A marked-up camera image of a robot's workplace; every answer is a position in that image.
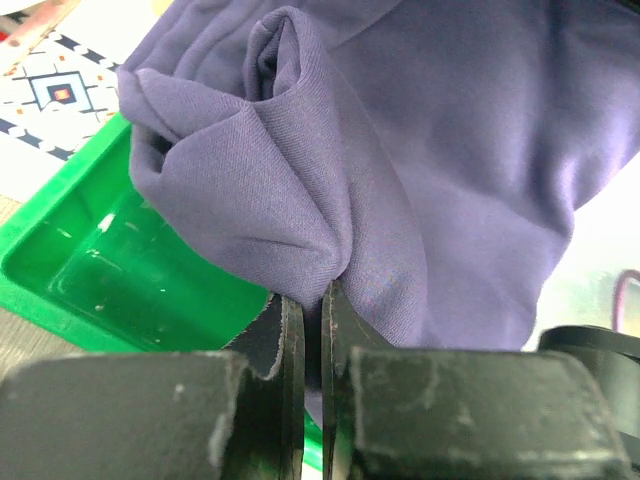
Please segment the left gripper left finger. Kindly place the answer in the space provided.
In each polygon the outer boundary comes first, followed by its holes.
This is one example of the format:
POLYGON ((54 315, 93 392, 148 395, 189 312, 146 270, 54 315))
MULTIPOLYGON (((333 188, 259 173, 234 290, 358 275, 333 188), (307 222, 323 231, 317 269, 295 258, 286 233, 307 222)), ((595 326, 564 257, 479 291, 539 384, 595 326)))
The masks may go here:
POLYGON ((273 296, 218 351, 84 354, 1 383, 5 479, 297 479, 304 325, 273 296))

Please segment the purple garment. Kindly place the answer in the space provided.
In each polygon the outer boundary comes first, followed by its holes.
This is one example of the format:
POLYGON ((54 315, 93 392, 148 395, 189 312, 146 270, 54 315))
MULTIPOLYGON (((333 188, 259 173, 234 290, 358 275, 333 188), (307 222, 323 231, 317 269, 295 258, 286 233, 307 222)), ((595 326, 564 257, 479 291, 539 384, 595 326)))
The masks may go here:
POLYGON ((519 350, 575 212, 639 151, 635 1, 176 1, 117 72, 140 194, 399 347, 519 350))

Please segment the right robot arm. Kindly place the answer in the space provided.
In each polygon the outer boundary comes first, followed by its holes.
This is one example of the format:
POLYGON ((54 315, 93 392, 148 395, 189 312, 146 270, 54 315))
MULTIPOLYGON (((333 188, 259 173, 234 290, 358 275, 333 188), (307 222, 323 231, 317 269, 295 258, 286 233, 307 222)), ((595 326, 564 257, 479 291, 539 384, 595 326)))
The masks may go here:
POLYGON ((601 327, 560 326, 542 333, 538 349, 569 354, 589 370, 614 417, 635 470, 639 469, 639 339, 601 327))

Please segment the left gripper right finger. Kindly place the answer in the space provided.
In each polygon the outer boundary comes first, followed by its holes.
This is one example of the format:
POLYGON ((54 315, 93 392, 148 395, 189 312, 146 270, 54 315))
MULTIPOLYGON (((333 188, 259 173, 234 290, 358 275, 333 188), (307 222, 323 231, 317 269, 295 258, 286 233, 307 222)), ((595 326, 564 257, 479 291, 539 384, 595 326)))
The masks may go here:
POLYGON ((322 307, 327 479, 631 479, 598 383, 557 351, 393 347, 342 286, 322 307))

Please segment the patterned placemat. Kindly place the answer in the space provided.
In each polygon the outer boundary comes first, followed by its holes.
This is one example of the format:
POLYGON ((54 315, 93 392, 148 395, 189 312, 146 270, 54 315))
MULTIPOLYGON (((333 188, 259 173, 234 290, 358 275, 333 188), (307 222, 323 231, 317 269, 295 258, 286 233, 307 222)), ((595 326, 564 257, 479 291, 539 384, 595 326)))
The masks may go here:
POLYGON ((2 196, 27 201, 117 113, 115 71, 168 5, 2 2, 2 196))

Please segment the green plastic tray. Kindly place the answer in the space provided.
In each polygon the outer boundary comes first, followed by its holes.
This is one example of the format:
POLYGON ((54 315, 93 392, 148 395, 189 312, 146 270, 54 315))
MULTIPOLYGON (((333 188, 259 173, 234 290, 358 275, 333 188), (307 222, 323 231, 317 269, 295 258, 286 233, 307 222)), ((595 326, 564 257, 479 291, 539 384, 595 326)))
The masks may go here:
MULTIPOLYGON (((218 351, 276 296, 195 254, 135 192, 109 121, 1 230, 1 303, 84 354, 218 351)), ((322 463, 304 416, 302 465, 322 463)))

